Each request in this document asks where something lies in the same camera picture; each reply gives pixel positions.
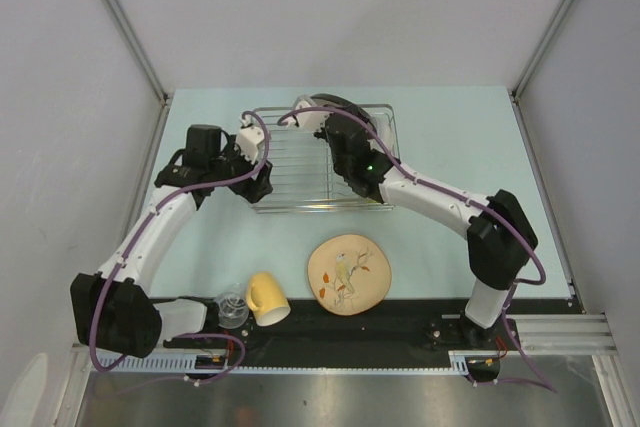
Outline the yellow mug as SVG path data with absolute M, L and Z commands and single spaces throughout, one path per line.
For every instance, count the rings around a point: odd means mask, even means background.
M 280 284 L 266 271 L 250 277 L 245 299 L 258 327 L 275 325 L 291 313 L 288 299 Z

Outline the beige bird pattern plate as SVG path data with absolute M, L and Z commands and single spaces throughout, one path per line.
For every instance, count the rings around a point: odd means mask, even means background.
M 382 302 L 392 283 L 389 260 L 367 237 L 333 237 L 309 257 L 307 278 L 318 303 L 338 316 L 354 316 Z

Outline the chrome wire dish rack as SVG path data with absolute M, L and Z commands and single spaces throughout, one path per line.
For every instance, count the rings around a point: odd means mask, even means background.
M 263 107 L 256 112 L 270 130 L 270 182 L 273 192 L 253 205 L 260 214 L 391 210 L 389 204 L 364 199 L 334 172 L 326 141 L 309 132 L 279 126 L 285 107 Z

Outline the red rimmed beige plate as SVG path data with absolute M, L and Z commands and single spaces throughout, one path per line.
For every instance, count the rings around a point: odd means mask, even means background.
M 375 123 L 371 116 L 359 105 L 334 94 L 317 93 L 311 96 L 311 99 L 316 102 L 318 106 L 329 106 L 335 108 L 342 108 L 349 113 L 355 115 L 360 120 L 366 122 L 374 131 L 377 131 Z

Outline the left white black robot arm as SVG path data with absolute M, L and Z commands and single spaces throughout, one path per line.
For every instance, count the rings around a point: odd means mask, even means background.
M 182 335 L 202 347 L 219 339 L 221 323 L 205 301 L 157 303 L 149 290 L 176 237 L 216 189 L 228 188 L 251 204 L 272 192 L 268 152 L 268 129 L 251 113 L 234 134 L 215 125 L 187 129 L 184 147 L 157 174 L 147 206 L 116 252 L 96 273 L 80 273 L 71 283 L 81 344 L 92 353 L 145 358 L 158 343 Z

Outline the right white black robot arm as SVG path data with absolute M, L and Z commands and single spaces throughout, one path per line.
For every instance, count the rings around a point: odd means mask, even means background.
M 469 346 L 486 347 L 496 338 L 496 322 L 538 245 L 517 198 L 505 190 L 470 194 L 419 175 L 379 144 L 370 124 L 350 113 L 333 111 L 320 118 L 314 135 L 328 143 L 335 173 L 354 193 L 419 213 L 466 240 L 475 282 L 460 331 Z

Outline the white bowl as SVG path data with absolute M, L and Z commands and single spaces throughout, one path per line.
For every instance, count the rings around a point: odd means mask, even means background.
M 395 154 L 395 131 L 393 127 L 393 121 L 387 115 L 376 115 L 373 118 L 376 132 L 380 140 L 384 143 L 386 148 Z

